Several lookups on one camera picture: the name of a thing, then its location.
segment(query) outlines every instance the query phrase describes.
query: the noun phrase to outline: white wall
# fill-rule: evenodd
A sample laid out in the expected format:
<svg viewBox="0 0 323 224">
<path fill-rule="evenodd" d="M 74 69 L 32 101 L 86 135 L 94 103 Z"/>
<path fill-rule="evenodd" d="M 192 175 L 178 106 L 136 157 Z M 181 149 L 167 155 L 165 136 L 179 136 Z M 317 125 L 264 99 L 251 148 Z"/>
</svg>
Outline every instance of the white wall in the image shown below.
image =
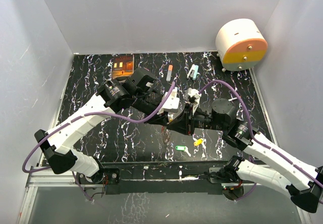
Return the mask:
<svg viewBox="0 0 323 224">
<path fill-rule="evenodd" d="M 35 131 L 50 125 L 72 56 L 44 0 L 0 0 L 0 223 L 18 219 L 22 163 Z"/>
<path fill-rule="evenodd" d="M 256 76 L 279 145 L 323 165 L 323 0 L 281 0 L 263 32 L 269 52 Z M 323 208 L 311 215 L 322 223 Z"/>
<path fill-rule="evenodd" d="M 279 0 L 45 0 L 73 52 L 215 50 L 237 18 L 264 28 Z"/>
</svg>

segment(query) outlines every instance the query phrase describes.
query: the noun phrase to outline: white plastic part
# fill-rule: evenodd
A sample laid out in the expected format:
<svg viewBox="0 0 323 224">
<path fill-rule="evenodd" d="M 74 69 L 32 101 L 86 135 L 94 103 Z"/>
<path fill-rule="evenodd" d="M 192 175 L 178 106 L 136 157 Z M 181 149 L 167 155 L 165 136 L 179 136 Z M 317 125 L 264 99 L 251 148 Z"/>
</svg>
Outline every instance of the white plastic part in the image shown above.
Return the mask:
<svg viewBox="0 0 323 224">
<path fill-rule="evenodd" d="M 188 90 L 185 91 L 185 94 L 184 94 L 185 100 L 188 100 L 189 97 L 195 98 L 194 103 L 193 103 L 193 114 L 195 113 L 196 109 L 198 108 L 198 106 L 200 104 L 201 96 L 202 96 L 202 94 L 199 94 L 197 89 L 188 88 Z"/>
<path fill-rule="evenodd" d="M 258 27 L 250 19 L 237 19 L 225 24 L 216 37 L 216 48 L 221 62 L 228 49 L 239 41 L 248 39 L 263 39 Z"/>
<path fill-rule="evenodd" d="M 93 157 L 76 151 L 74 147 L 71 148 L 71 151 L 77 157 L 74 166 L 70 169 L 71 171 L 76 171 L 80 174 L 84 174 L 87 177 L 91 177 L 99 170 L 99 166 Z"/>
<path fill-rule="evenodd" d="M 192 64 L 190 71 L 188 71 L 187 79 L 192 79 L 193 81 L 196 79 L 198 71 L 198 65 Z"/>
<path fill-rule="evenodd" d="M 104 107 L 105 101 L 101 96 L 93 95 L 90 100 L 82 106 L 77 112 L 68 117 L 63 123 L 58 126 L 48 130 L 48 133 L 53 132 L 55 129 L 60 127 L 61 125 L 71 122 L 72 119 L 83 116 L 85 113 L 100 111 L 106 113 L 115 113 L 110 107 Z M 59 152 L 61 154 L 66 154 L 73 145 L 84 135 L 88 133 L 93 127 L 102 122 L 103 120 L 109 118 L 109 116 L 104 115 L 95 115 L 88 116 L 79 119 L 73 124 L 65 127 L 61 131 L 57 132 L 53 136 L 48 139 L 48 142 L 51 146 L 55 145 L 55 152 Z"/>
<path fill-rule="evenodd" d="M 279 172 L 271 170 L 267 167 L 261 167 L 255 165 L 248 160 L 244 160 L 239 164 L 237 175 L 242 180 L 249 180 L 264 186 L 267 186 L 273 190 L 283 193 L 287 197 L 290 197 L 287 185 L 291 185 L 291 182 L 282 176 Z"/>
<path fill-rule="evenodd" d="M 256 134 L 255 138 L 268 146 L 271 147 L 271 149 L 267 149 L 260 144 L 256 143 L 254 140 L 252 146 L 247 146 L 244 149 L 244 152 L 253 155 L 257 158 L 259 158 L 261 161 L 268 164 L 270 167 L 272 167 L 274 170 L 278 171 L 281 175 L 286 177 L 299 191 L 309 189 L 308 182 L 312 181 L 307 176 L 302 174 L 299 170 L 295 169 L 290 163 L 288 163 L 286 160 L 284 160 L 282 157 L 280 157 L 278 154 L 272 151 L 272 149 L 277 150 L 279 153 L 286 156 L 289 160 L 293 162 L 293 164 L 298 165 L 303 170 L 305 170 L 307 173 L 309 173 L 312 177 L 316 178 L 317 172 L 315 171 L 315 167 L 308 165 L 294 156 L 290 155 L 289 153 L 285 152 L 272 142 L 270 142 L 266 136 L 262 133 Z"/>
<path fill-rule="evenodd" d="M 162 114 L 163 112 L 173 112 L 176 113 L 178 111 L 178 106 L 180 104 L 180 99 L 177 97 L 177 90 L 178 88 L 175 87 L 171 92 L 170 97 L 166 100 L 163 104 L 162 108 L 158 111 L 158 115 Z"/>
</svg>

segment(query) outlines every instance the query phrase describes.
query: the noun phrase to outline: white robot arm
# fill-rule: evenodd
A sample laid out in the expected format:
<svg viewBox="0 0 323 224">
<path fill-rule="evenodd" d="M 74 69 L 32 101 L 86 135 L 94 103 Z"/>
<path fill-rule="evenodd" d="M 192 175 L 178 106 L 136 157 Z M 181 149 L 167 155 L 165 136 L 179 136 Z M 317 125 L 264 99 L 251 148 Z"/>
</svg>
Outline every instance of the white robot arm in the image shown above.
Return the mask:
<svg viewBox="0 0 323 224">
<path fill-rule="evenodd" d="M 232 182 L 246 180 L 262 184 L 291 197 L 302 209 L 316 212 L 323 194 L 323 167 L 315 168 L 301 162 L 271 143 L 257 130 L 253 130 L 255 136 L 252 138 L 248 124 L 236 118 L 237 109 L 227 99 L 216 99 L 212 103 L 212 111 L 203 112 L 198 105 L 204 88 L 200 91 L 189 89 L 184 95 L 187 103 L 183 112 L 169 122 L 168 112 L 176 111 L 179 105 L 177 89 L 171 88 L 162 99 L 151 87 L 155 80 L 156 77 L 144 68 L 137 69 L 123 84 L 117 80 L 108 80 L 66 121 L 47 132 L 36 132 L 35 137 L 39 143 L 48 134 L 55 132 L 40 145 L 54 173 L 71 170 L 90 177 L 94 183 L 102 181 L 103 167 L 100 162 L 78 152 L 73 145 L 100 122 L 121 109 L 132 106 L 148 115 L 149 124 L 162 125 L 184 135 L 192 135 L 195 128 L 223 131 L 223 140 L 229 145 L 255 156 L 272 168 L 257 166 L 234 156 L 224 167 L 225 177 L 228 174 Z"/>
</svg>

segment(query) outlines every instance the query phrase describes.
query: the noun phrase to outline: purple cable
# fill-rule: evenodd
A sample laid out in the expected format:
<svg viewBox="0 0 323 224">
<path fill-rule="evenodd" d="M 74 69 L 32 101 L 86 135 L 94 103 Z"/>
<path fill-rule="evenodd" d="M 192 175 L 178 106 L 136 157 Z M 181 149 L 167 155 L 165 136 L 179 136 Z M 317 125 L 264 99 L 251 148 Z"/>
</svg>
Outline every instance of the purple cable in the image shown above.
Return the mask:
<svg viewBox="0 0 323 224">
<path fill-rule="evenodd" d="M 252 163 L 254 163 L 254 161 L 253 161 L 253 159 L 252 159 L 251 156 L 249 156 L 249 161 L 252 162 Z M 257 183 L 254 183 L 254 185 L 252 186 L 251 190 L 249 190 L 247 194 L 245 194 L 245 195 L 241 196 L 240 198 L 236 199 L 236 201 L 239 201 L 239 200 L 241 200 L 243 198 L 246 198 L 248 195 L 250 195 L 254 191 L 254 189 L 256 188 L 256 186 L 257 186 Z"/>
<path fill-rule="evenodd" d="M 169 89 L 169 91 L 167 92 L 167 95 L 165 96 L 165 98 L 160 102 L 159 106 L 147 117 L 141 119 L 141 120 L 134 120 L 128 117 L 124 117 L 121 115 L 117 115 L 117 114 L 113 114 L 113 113 L 106 113 L 106 112 L 90 112 L 90 113 L 86 113 L 84 114 L 85 117 L 87 116 L 93 116 L 93 115 L 105 115 L 105 116 L 110 116 L 110 117 L 116 117 L 116 118 L 120 118 L 132 123 L 144 123 L 146 121 L 149 121 L 152 117 L 155 116 L 155 114 L 157 114 L 157 112 L 162 108 L 162 106 L 164 105 L 164 103 L 167 101 L 167 99 L 170 97 L 171 92 L 173 91 L 173 89 L 175 88 L 175 81 L 176 78 L 173 80 L 172 85 Z M 71 123 L 78 121 L 79 119 L 83 118 L 83 116 L 78 116 L 75 117 L 74 119 L 71 120 Z M 50 167 L 42 167 L 41 169 L 36 169 L 36 170 L 26 170 L 26 165 L 27 162 L 29 161 L 30 157 L 34 154 L 34 152 L 38 149 L 38 147 L 40 147 L 41 144 L 43 144 L 49 137 L 51 137 L 52 135 L 54 135 L 55 133 L 59 132 L 61 129 L 67 127 L 70 123 L 65 123 L 64 125 L 58 127 L 55 131 L 49 133 L 47 136 L 45 136 L 32 150 L 31 152 L 28 154 L 28 156 L 26 157 L 24 163 L 22 164 L 22 171 L 25 173 L 34 173 L 34 172 L 39 172 L 42 170 L 47 170 L 50 169 Z"/>
<path fill-rule="evenodd" d="M 213 85 L 214 83 L 220 83 L 224 86 L 226 86 L 229 90 L 232 91 L 232 93 L 237 97 L 238 101 L 240 102 L 242 108 L 243 108 L 243 111 L 246 113 L 246 116 L 247 116 L 247 122 L 248 122 L 248 127 L 249 127 L 249 133 L 250 133 L 250 136 L 251 138 L 258 144 L 260 144 L 261 146 L 267 148 L 267 149 L 271 149 L 270 146 L 267 146 L 266 144 L 258 141 L 257 139 L 255 139 L 254 137 L 254 134 L 252 132 L 252 124 L 251 124 L 251 118 L 250 118 L 250 114 L 249 114 L 249 111 L 245 105 L 245 103 L 243 102 L 243 100 L 241 99 L 240 95 L 234 90 L 234 88 L 231 87 L 230 84 L 228 84 L 227 82 L 224 82 L 222 80 L 218 80 L 218 79 L 215 79 L 215 80 L 212 80 L 211 82 L 209 82 L 207 85 L 205 85 L 200 91 L 199 91 L 199 94 L 201 94 L 203 92 L 204 89 L 206 89 L 207 87 L 209 87 L 210 85 Z M 287 161 L 289 164 L 293 164 L 293 162 L 288 159 L 286 156 L 284 156 L 282 153 L 278 152 L 277 150 L 275 149 L 272 149 L 273 152 L 277 153 L 282 159 L 284 159 L 285 161 Z M 310 178 L 311 180 L 313 180 L 318 186 L 320 186 L 322 189 L 323 189 L 323 184 L 321 184 L 317 179 L 315 179 L 314 177 L 312 177 L 309 173 L 307 173 L 306 171 L 304 171 L 301 167 L 297 166 L 297 165 L 293 165 L 294 168 L 296 168 L 297 170 L 299 170 L 302 174 L 306 175 L 308 178 Z"/>
<path fill-rule="evenodd" d="M 73 175 L 73 177 L 74 177 L 74 179 L 75 179 L 75 184 L 77 184 L 77 186 L 81 189 L 81 191 L 83 192 L 83 194 L 86 196 L 86 198 L 88 199 L 88 200 L 90 200 L 90 201 L 93 201 L 93 198 L 91 197 L 91 196 L 89 196 L 87 193 L 86 193 L 86 191 L 82 188 L 82 186 L 81 186 L 81 184 L 78 182 L 78 180 L 77 180 L 77 178 L 76 178 L 76 176 L 75 176 L 75 174 L 74 174 L 74 172 L 72 171 L 72 175 Z M 96 202 L 96 204 L 97 205 L 99 205 L 99 206 L 101 206 L 103 209 L 106 209 L 103 205 L 101 205 L 100 203 L 97 203 Z"/>
</svg>

